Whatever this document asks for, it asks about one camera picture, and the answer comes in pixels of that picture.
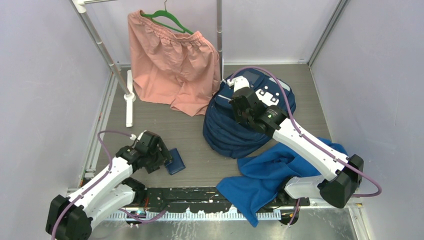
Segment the small blue wallet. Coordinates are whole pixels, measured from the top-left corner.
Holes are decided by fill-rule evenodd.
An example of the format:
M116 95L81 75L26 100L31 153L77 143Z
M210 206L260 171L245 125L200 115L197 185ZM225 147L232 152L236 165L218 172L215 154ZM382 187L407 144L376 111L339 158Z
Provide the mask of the small blue wallet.
M169 175L175 175L186 168L179 151L176 148L169 150L171 160L167 161L164 166Z

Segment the navy blue backpack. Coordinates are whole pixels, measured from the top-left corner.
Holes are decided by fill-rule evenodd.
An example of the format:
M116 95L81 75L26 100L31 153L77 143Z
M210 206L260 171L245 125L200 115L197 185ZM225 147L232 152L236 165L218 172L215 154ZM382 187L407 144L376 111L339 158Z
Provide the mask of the navy blue backpack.
M271 101L275 104L267 112L274 114L272 119L275 129L253 129L236 122L229 103L234 92L229 80L239 76L247 78L250 87L257 93L262 90L271 94ZM271 140L279 124L289 117L288 112L295 110L295 94L287 83L248 68L221 82L218 92L207 106L202 133L209 146L220 155L233 159L244 158Z

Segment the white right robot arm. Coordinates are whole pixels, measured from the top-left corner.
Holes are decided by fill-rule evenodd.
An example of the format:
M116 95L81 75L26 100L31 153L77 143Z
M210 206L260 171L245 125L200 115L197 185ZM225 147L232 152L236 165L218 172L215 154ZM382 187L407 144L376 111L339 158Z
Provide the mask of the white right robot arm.
M254 91L245 77L226 83L233 90L229 103L237 123L286 145L320 173L284 180L277 192L279 202L288 206L299 198L321 198L333 207L344 208L362 181L363 159L356 154L349 157L302 129L277 105L275 97L264 90Z

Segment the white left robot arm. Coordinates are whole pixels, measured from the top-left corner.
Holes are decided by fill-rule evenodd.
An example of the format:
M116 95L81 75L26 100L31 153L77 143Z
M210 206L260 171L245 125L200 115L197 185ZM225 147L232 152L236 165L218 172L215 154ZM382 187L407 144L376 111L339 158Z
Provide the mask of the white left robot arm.
M144 168L152 173L173 159L162 138L145 130L126 134L132 144L111 155L99 140L108 165L84 186L68 196L57 195L50 203L45 231L53 240L87 240L106 217L125 206L141 206L148 200L146 186L132 178Z

